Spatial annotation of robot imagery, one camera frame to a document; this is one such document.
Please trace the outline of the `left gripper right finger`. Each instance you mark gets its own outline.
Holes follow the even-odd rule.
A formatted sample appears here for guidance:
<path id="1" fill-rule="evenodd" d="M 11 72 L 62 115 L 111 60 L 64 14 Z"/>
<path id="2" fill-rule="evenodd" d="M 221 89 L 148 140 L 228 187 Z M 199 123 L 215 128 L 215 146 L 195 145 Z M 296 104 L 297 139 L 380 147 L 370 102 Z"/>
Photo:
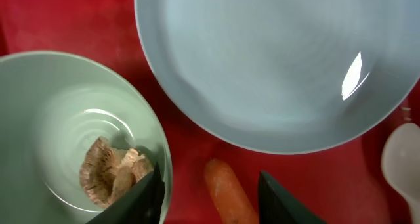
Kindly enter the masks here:
<path id="1" fill-rule="evenodd" d="M 326 224 L 266 171 L 259 173 L 260 224 Z"/>

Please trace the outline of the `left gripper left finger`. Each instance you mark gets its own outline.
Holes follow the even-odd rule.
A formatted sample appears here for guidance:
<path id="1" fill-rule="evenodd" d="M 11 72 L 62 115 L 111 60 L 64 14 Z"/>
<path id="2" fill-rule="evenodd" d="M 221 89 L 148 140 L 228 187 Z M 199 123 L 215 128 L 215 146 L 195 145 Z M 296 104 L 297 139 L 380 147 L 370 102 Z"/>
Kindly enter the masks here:
<path id="1" fill-rule="evenodd" d="M 159 224 L 164 198 L 165 183 L 156 164 L 128 193 L 87 224 Z"/>

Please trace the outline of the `brown mushroom piece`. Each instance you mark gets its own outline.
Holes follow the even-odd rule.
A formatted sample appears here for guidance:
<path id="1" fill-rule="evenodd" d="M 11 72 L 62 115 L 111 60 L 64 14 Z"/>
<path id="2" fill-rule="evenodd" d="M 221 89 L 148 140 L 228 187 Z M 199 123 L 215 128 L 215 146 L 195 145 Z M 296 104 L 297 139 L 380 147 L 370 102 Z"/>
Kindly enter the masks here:
<path id="1" fill-rule="evenodd" d="M 153 170 L 145 154 L 134 148 L 113 148 L 99 137 L 85 155 L 79 182 L 89 200 L 106 209 Z"/>

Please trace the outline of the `green bowl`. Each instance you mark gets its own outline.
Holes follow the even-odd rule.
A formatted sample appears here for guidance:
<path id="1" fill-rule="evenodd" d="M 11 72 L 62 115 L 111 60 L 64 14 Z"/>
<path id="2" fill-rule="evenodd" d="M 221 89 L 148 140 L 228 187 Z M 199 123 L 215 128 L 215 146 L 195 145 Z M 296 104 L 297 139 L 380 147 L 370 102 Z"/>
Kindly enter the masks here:
<path id="1" fill-rule="evenodd" d="M 28 51 L 1 57 L 1 222 L 86 223 L 101 213 L 79 182 L 91 145 L 104 137 L 160 168 L 165 219 L 171 153 L 145 98 L 109 68 L 82 56 Z"/>

